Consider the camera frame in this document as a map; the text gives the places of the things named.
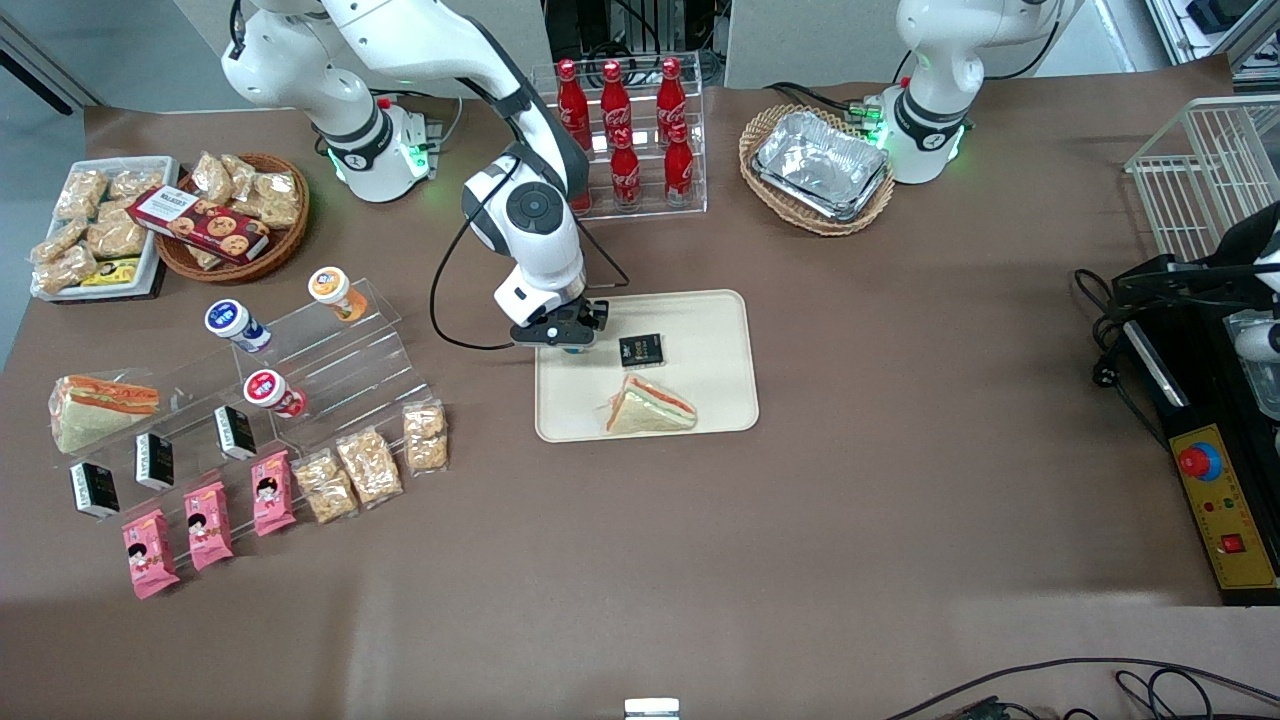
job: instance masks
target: red glass bottle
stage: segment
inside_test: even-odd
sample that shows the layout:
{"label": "red glass bottle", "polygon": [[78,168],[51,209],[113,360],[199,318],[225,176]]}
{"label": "red glass bottle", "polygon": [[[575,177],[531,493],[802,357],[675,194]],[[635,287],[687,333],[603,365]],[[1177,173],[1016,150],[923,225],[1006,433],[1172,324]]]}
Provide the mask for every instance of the red glass bottle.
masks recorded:
{"label": "red glass bottle", "polygon": [[622,87],[622,65],[617,60],[604,61],[604,92],[600,94],[600,114],[604,115],[604,137],[613,149],[613,141],[626,128],[631,137],[631,97]]}
{"label": "red glass bottle", "polygon": [[664,159],[667,205],[687,208],[694,199],[694,151],[689,149],[689,126],[671,127],[671,145]]}
{"label": "red glass bottle", "polygon": [[631,128],[620,128],[609,137],[613,140],[613,158],[609,159],[613,204],[621,213],[634,213],[640,209],[640,158],[631,147]]}
{"label": "red glass bottle", "polygon": [[658,145],[671,142],[671,128],[685,124],[685,87],[680,85],[680,60],[662,61],[662,85],[658,87]]}
{"label": "red glass bottle", "polygon": [[[577,82],[577,67],[573,60],[564,58],[556,65],[556,74],[559,77],[559,104],[561,124],[568,131],[573,140],[586,151],[586,158],[594,156],[591,147],[591,117],[586,109],[586,94]],[[584,191],[577,197],[568,201],[568,206],[575,215],[585,215],[591,210],[591,191]]]}

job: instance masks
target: gray floor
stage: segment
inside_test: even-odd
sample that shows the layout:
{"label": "gray floor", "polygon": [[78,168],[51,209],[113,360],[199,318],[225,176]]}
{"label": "gray floor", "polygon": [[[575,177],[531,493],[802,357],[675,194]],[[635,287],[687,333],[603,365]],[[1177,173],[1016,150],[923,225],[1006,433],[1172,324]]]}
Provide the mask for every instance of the gray floor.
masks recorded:
{"label": "gray floor", "polygon": [[[109,105],[148,111],[247,106],[223,81],[173,0],[0,0],[0,12]],[[1147,70],[1167,64],[1143,0],[1085,0],[1038,74]],[[0,363],[29,300],[28,249],[44,238],[67,167],[83,158],[79,115],[63,117],[0,72]]]}

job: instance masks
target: white robotic arm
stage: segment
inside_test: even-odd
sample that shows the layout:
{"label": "white robotic arm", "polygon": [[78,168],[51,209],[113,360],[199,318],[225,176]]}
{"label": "white robotic arm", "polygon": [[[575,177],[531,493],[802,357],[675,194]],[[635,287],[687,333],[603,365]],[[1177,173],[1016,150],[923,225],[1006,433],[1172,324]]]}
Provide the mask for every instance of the white robotic arm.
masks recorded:
{"label": "white robotic arm", "polygon": [[946,167],[960,127],[986,79],[979,47],[1044,37],[1083,0],[901,0],[897,32],[916,58],[904,88],[887,88],[884,150],[893,178],[928,182]]}
{"label": "white robotic arm", "polygon": [[[243,50],[233,42],[224,54],[227,77],[253,102],[306,111],[346,165],[352,191],[366,200],[398,197],[417,182],[404,177],[403,169],[415,164],[397,151],[401,126],[411,120],[398,106],[378,108],[358,77],[329,64],[340,47],[338,37],[371,70],[389,77],[457,78],[507,120],[516,142],[467,181],[462,197],[471,228],[485,246],[516,260],[494,299],[516,324],[517,343],[594,342],[608,304],[582,297],[581,242],[566,201],[586,190],[586,155],[497,40],[438,0],[261,0],[260,5],[262,12],[247,23]],[[369,188],[396,192],[383,197],[385,192]]]}

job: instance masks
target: yellow control panel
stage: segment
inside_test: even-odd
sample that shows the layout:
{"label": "yellow control panel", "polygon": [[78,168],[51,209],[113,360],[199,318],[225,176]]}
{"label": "yellow control panel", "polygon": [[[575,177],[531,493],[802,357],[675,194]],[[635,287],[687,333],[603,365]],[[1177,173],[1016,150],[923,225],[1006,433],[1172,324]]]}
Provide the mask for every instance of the yellow control panel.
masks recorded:
{"label": "yellow control panel", "polygon": [[1226,456],[1217,425],[1169,441],[1192,505],[1201,539],[1222,589],[1275,588],[1271,568],[1249,505]]}

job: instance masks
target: wrapped sandwich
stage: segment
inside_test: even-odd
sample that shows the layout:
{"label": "wrapped sandwich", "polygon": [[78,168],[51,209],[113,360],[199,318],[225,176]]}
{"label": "wrapped sandwich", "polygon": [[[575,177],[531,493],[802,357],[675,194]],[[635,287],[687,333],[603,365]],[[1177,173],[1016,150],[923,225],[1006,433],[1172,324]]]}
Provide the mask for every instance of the wrapped sandwich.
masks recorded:
{"label": "wrapped sandwich", "polygon": [[160,393],[154,388],[68,375],[49,397],[54,442],[69,455],[150,418],[159,406]]}
{"label": "wrapped sandwich", "polygon": [[613,413],[604,425],[611,434],[669,433],[698,424],[698,411],[676,393],[635,373],[627,373],[622,392],[613,396]]}

